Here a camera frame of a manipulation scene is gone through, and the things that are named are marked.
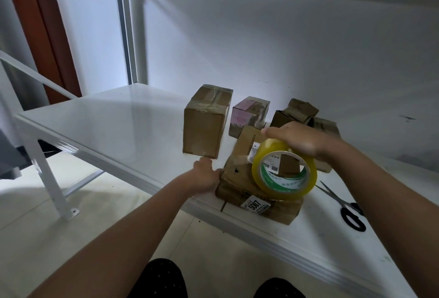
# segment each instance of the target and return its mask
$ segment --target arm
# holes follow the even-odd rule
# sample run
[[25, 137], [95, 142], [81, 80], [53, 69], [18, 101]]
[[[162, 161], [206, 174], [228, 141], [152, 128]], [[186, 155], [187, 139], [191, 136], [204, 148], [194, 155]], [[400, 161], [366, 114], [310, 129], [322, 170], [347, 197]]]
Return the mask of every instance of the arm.
[[341, 139], [295, 122], [262, 132], [329, 163], [416, 294], [437, 296], [439, 207]]
[[30, 297], [126, 297], [183, 203], [214, 190], [220, 170], [202, 157], [143, 205], [104, 231], [44, 281]]

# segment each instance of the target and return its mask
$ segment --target white label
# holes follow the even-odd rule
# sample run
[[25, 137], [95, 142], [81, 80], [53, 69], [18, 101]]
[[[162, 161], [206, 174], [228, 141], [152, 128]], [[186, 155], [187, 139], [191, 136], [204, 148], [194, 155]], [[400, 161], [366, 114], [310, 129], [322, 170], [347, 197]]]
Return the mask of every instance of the white label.
[[263, 164], [267, 171], [278, 174], [279, 165], [281, 164], [281, 155], [271, 155], [264, 160]]
[[261, 144], [257, 142], [253, 142], [252, 148], [250, 149], [250, 153], [247, 156], [247, 160], [253, 164], [253, 158], [255, 158], [256, 152], [258, 152], [259, 146]]
[[270, 207], [270, 203], [261, 200], [260, 198], [252, 195], [250, 196], [243, 204], [241, 204], [241, 208], [247, 209], [251, 212], [255, 212], [257, 214], [261, 214], [266, 211]]

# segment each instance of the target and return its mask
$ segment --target pink cardboard box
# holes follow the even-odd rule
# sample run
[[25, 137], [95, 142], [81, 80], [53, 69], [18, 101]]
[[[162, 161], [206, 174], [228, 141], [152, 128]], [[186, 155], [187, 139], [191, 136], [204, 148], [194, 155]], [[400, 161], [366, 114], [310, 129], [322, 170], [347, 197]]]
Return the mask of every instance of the pink cardboard box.
[[244, 126], [262, 129], [270, 102], [255, 97], [247, 97], [232, 109], [229, 135], [238, 138]]

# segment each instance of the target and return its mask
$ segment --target white tabletop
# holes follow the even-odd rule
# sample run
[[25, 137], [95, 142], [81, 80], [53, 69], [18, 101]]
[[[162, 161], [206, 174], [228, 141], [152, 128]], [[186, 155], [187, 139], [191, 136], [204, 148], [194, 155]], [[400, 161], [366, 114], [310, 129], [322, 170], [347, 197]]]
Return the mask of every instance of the white tabletop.
[[[182, 153], [188, 101], [136, 83], [26, 111], [18, 118], [32, 126], [39, 138], [118, 178], [129, 172], [124, 180], [155, 193], [199, 158]], [[214, 168], [224, 166], [235, 142], [228, 136], [227, 123]], [[410, 188], [439, 203], [439, 174], [371, 157]], [[334, 171], [319, 172], [319, 180], [342, 199], [353, 201]], [[147, 187], [138, 181], [148, 181]], [[356, 296], [415, 297], [367, 220], [360, 216], [366, 232], [351, 229], [343, 222], [338, 203], [317, 188], [305, 197], [299, 216], [289, 226], [231, 204], [220, 212], [223, 204], [209, 194], [190, 201], [184, 210]]]

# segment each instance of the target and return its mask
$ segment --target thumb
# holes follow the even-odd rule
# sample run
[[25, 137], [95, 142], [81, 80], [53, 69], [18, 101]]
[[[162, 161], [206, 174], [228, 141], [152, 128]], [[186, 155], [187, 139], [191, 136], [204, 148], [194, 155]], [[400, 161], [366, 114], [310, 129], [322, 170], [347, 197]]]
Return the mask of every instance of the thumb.
[[261, 133], [265, 135], [269, 139], [277, 139], [280, 141], [287, 141], [287, 129], [285, 128], [277, 128], [277, 127], [269, 127], [261, 130]]

